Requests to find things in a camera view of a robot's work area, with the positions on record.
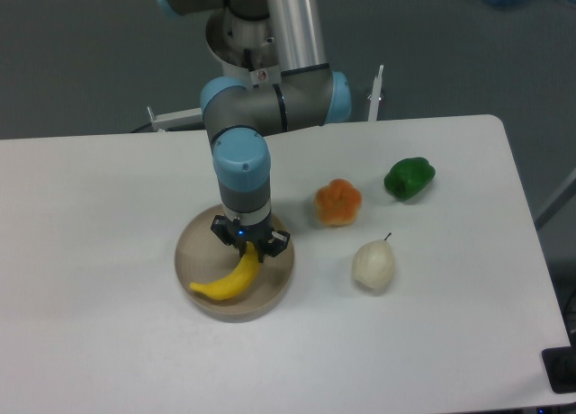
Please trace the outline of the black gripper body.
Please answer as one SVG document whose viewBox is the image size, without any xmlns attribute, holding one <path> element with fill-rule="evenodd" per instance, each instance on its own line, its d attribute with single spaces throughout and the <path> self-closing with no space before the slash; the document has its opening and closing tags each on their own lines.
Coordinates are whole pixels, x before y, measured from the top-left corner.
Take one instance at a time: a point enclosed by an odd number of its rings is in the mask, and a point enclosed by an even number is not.
<svg viewBox="0 0 576 414">
<path fill-rule="evenodd" d="M 216 215 L 211 223 L 211 231 L 225 245 L 232 246 L 235 236 L 244 237 L 255 245 L 266 231 L 273 230 L 272 213 L 269 212 L 260 222 L 246 225 L 237 220 L 230 220 L 225 215 Z"/>
</svg>

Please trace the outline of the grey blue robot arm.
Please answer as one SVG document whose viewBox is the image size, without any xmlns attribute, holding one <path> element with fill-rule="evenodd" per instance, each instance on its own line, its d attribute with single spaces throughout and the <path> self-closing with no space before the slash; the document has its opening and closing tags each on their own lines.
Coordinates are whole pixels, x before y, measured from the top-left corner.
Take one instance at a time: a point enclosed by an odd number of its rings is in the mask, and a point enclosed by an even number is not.
<svg viewBox="0 0 576 414">
<path fill-rule="evenodd" d="M 240 253 L 285 251 L 290 236 L 272 223 L 266 137 L 351 113 L 346 77 L 329 66 L 317 0 L 157 0 L 184 16 L 211 13 L 206 40 L 224 75 L 200 95 L 223 212 L 211 231 Z"/>
</svg>

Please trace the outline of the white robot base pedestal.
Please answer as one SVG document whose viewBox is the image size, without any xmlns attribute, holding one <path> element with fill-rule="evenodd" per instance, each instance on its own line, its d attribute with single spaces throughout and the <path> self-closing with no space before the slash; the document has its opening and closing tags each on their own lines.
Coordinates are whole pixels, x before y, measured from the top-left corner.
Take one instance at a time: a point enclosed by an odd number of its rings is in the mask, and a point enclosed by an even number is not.
<svg viewBox="0 0 576 414">
<path fill-rule="evenodd" d="M 248 88 L 281 82 L 281 70 L 271 20 L 244 20 L 225 8 L 214 12 L 207 24 L 208 47 L 225 77 Z"/>
</svg>

